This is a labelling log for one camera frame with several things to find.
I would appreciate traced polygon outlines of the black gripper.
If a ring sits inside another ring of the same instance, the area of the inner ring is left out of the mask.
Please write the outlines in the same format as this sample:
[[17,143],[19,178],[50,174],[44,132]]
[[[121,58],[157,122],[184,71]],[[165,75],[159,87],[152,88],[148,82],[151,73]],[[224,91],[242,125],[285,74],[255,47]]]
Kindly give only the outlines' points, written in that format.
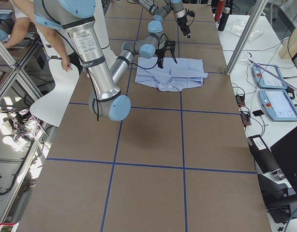
[[175,10],[175,17],[178,22],[178,25],[183,32],[183,36],[186,36],[188,39],[191,37],[190,27],[187,25],[187,12],[185,9],[180,11]]
[[155,55],[157,56],[158,68],[163,69],[163,58],[165,57],[165,44],[161,45],[159,49],[156,49]]

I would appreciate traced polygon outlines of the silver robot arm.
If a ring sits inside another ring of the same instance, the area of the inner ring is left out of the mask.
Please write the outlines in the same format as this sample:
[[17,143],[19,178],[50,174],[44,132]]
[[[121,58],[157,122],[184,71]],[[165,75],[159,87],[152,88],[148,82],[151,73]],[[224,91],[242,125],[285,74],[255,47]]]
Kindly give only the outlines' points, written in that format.
[[94,0],[35,0],[34,17],[39,25],[63,29],[71,37],[81,64],[90,75],[94,96],[91,110],[112,121],[122,121],[131,109],[130,99],[121,93],[117,82],[124,75],[135,55],[151,58],[162,39],[159,21],[148,25],[148,35],[142,41],[126,43],[112,67],[109,67],[94,30]]
[[159,7],[152,0],[133,0],[134,3],[141,5],[145,10],[153,16],[154,20],[162,22],[171,12],[183,36],[188,39],[191,37],[190,25],[193,23],[195,13],[184,7],[181,0],[165,0],[165,4]]

